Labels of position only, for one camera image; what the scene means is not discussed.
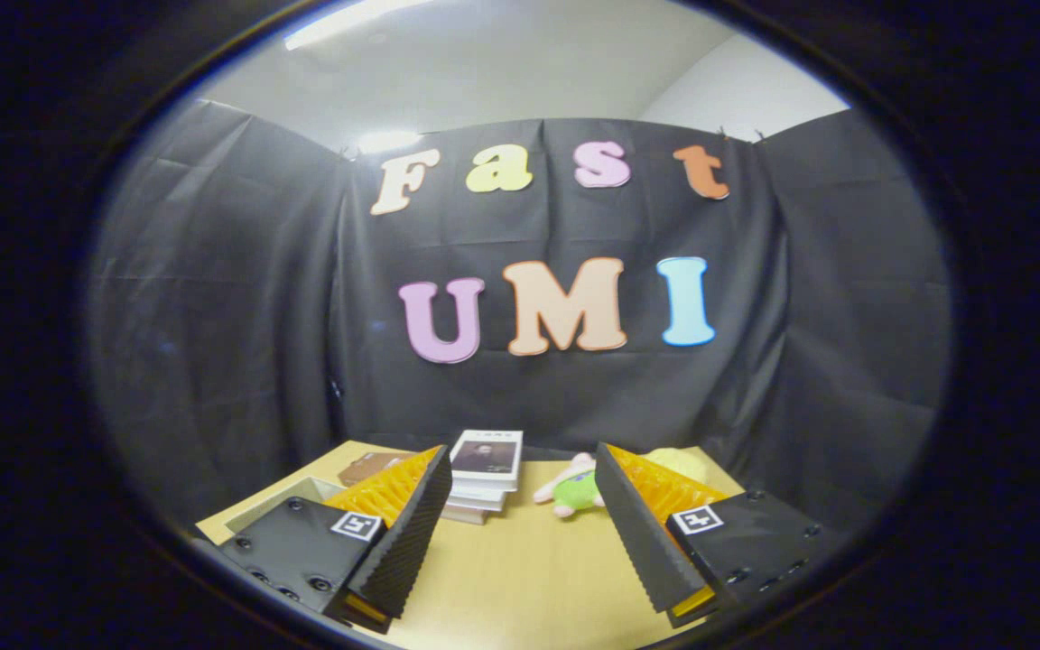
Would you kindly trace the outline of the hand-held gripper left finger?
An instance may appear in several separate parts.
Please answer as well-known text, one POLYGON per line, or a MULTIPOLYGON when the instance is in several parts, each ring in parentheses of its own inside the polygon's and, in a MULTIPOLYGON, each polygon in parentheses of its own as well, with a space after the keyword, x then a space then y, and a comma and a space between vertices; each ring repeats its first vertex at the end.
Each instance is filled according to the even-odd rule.
POLYGON ((334 497, 282 497, 218 549, 303 608, 384 633, 402 616, 451 482, 439 445, 334 497))

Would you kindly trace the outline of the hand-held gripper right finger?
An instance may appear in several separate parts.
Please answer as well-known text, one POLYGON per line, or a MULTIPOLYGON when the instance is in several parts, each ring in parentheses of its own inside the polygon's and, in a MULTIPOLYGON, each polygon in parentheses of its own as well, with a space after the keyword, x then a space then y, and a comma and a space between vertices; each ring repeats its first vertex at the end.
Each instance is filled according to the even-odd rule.
POLYGON ((674 627, 768 601, 806 579, 833 531, 766 491, 721 493, 607 443, 595 480, 653 609, 674 627))

